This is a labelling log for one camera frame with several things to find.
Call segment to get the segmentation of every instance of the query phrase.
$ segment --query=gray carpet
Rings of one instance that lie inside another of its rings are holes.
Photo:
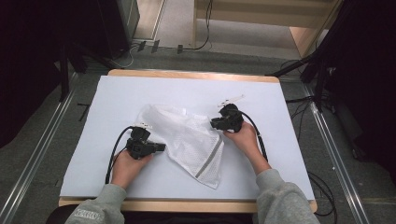
[[[159,49],[155,54],[149,52],[149,48],[141,52],[133,52],[134,64],[130,69],[169,69],[262,75],[277,71],[285,62],[280,59],[213,52],[189,51],[176,54],[176,50],[172,49]],[[85,109],[83,106],[78,106],[78,103],[91,103],[99,77],[107,73],[102,65],[91,60],[87,62],[89,64],[87,74],[80,75],[72,102],[49,145],[45,159],[21,202],[13,223],[44,223],[50,212],[57,207],[63,176],[85,122],[85,119],[78,121]],[[129,58],[125,56],[124,59],[118,60],[118,63],[127,64]],[[298,81],[292,81],[295,80],[294,77],[281,78],[281,86],[287,99],[304,97],[303,85]],[[17,138],[0,149],[2,164],[0,204],[4,204],[10,189],[21,173],[24,164],[28,161],[40,135],[44,132],[58,103],[59,96],[59,89],[49,95],[44,104],[23,127]],[[297,106],[298,104],[289,105],[291,114],[294,113]],[[341,153],[347,169],[363,198],[369,218],[373,223],[395,223],[393,213],[396,211],[394,202],[396,188],[390,183],[387,172],[375,163],[355,161],[337,117],[331,113],[325,113],[333,137],[342,149]],[[293,120],[293,124],[296,132],[299,132],[300,116]],[[338,211],[338,222],[354,223],[346,196],[335,171],[332,169],[332,162],[310,110],[304,114],[300,146],[307,170],[319,175],[332,189]],[[317,197],[318,211],[320,213],[329,211],[330,205],[320,190],[314,187],[314,192]],[[321,223],[333,223],[333,216],[320,217],[319,220]]]

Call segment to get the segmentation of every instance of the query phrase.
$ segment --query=sleeve cuff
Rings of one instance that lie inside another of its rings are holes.
[[[259,173],[256,177],[256,183],[260,190],[276,189],[283,185],[285,181],[280,177],[279,171],[269,169]]]
[[[107,184],[103,186],[102,192],[95,200],[99,203],[110,203],[121,208],[121,204],[125,198],[125,189],[118,185]]]

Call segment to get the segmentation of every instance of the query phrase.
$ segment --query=white mesh bag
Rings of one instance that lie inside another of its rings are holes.
[[[215,189],[224,143],[208,117],[170,105],[146,105],[137,121],[152,126],[149,140],[166,144],[168,156],[202,184]]]

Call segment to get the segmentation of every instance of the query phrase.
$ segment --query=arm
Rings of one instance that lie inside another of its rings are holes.
[[[96,199],[80,204],[66,223],[124,223],[120,208],[126,197],[125,190],[151,158],[149,155],[134,160],[127,151],[122,151],[114,164],[111,183],[104,185]]]
[[[244,122],[238,133],[224,135],[244,152],[257,175],[259,223],[318,223],[303,192],[295,184],[286,183],[262,156],[250,124]]]

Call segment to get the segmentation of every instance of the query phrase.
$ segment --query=gray sweatshirt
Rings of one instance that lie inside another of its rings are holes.
[[[259,223],[319,223],[303,192],[286,183],[275,169],[257,175],[260,194],[257,198]],[[95,200],[79,205],[66,223],[124,223],[120,207],[124,189],[108,184]]]

